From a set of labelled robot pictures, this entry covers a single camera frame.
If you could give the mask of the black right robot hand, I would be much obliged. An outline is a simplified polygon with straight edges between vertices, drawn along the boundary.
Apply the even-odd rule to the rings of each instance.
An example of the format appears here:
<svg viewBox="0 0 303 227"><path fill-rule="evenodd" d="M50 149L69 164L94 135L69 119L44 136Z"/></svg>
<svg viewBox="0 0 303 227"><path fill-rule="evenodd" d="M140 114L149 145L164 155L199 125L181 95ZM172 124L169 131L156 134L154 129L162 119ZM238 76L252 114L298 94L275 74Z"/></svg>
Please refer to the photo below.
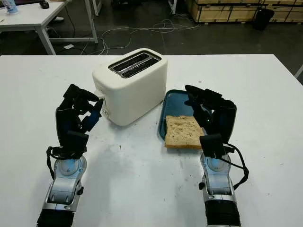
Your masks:
<svg viewBox="0 0 303 227"><path fill-rule="evenodd" d="M193 117L208 135L220 134L223 143L232 135L237 112L236 104L223 98L222 94L209 89L185 85L188 100L185 105L192 107Z"/></svg>

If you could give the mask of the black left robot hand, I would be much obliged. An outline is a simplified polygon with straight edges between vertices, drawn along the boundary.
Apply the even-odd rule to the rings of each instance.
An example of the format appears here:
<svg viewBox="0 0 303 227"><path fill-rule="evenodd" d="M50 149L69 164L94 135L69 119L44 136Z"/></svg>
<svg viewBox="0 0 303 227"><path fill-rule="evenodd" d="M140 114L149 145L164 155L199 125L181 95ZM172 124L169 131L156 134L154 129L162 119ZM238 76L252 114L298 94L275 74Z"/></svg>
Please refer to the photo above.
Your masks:
<svg viewBox="0 0 303 227"><path fill-rule="evenodd" d="M59 158L79 159L87 151L89 136L86 132L91 131L101 118L102 105L103 99L70 84L55 113Z"/></svg>

